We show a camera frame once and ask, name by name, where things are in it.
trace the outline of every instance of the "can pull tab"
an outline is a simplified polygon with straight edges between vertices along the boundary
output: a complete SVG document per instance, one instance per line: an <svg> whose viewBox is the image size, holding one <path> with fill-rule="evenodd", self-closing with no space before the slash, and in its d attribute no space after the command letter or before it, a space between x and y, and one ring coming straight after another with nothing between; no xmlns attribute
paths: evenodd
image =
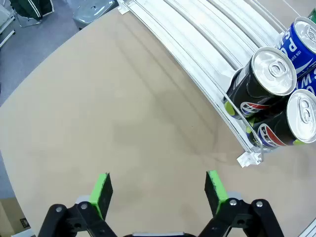
<svg viewBox="0 0 316 237"><path fill-rule="evenodd" d="M316 30L312 26L308 26L307 35L311 41L316 42Z"/></svg>
<svg viewBox="0 0 316 237"><path fill-rule="evenodd" d="M313 112L311 104L307 99L300 98L298 101L298 106L300 109L301 119L304 123L309 123L312 121Z"/></svg>
<svg viewBox="0 0 316 237"><path fill-rule="evenodd" d="M275 78L281 77L282 75L286 74L287 70L288 70L287 65L281 59L276 59L274 62L272 62L269 65L269 72Z"/></svg>

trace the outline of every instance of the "can rack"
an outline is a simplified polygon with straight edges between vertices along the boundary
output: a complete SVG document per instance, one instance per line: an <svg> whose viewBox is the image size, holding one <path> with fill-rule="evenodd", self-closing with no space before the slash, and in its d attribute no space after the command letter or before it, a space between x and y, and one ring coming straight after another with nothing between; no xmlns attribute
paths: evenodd
<svg viewBox="0 0 316 237"><path fill-rule="evenodd" d="M226 94L232 77L245 66L256 49L274 46L285 27L256 0L118 2L119 11L122 14L131 11L157 37L217 110L245 150L237 158L240 165L260 164L264 153L273 149L263 147L243 116L241 120L231 117L223 100L228 100L241 115ZM230 37L222 43L214 39L213 29L217 29L215 34ZM248 140L247 128L253 132L259 147Z"/></svg>

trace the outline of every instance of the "gray plastic stool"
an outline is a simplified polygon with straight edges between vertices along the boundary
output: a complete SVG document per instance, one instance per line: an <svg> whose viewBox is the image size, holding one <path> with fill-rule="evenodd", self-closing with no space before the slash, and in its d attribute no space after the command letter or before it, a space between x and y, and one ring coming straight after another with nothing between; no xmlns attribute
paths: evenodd
<svg viewBox="0 0 316 237"><path fill-rule="evenodd" d="M117 0L87 0L76 9L73 19L81 30L117 6L119 6Z"/></svg>

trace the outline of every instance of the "pepsi logo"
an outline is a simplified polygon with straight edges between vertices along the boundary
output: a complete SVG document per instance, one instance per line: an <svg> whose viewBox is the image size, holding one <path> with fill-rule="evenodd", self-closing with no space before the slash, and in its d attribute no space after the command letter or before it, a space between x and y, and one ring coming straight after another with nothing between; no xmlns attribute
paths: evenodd
<svg viewBox="0 0 316 237"><path fill-rule="evenodd" d="M258 136L265 147L286 146L265 123L259 126Z"/></svg>
<svg viewBox="0 0 316 237"><path fill-rule="evenodd" d="M242 102L240 110L245 117L250 117L261 110L267 109L268 107L270 107L270 105L258 105L250 102Z"/></svg>

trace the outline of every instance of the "green can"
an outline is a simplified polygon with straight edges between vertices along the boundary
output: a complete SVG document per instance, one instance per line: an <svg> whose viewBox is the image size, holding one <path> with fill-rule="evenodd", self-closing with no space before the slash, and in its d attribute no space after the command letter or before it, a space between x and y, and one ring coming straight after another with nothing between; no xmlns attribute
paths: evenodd
<svg viewBox="0 0 316 237"><path fill-rule="evenodd" d="M316 23L316 7L312 10L312 12L308 15L308 19Z"/></svg>

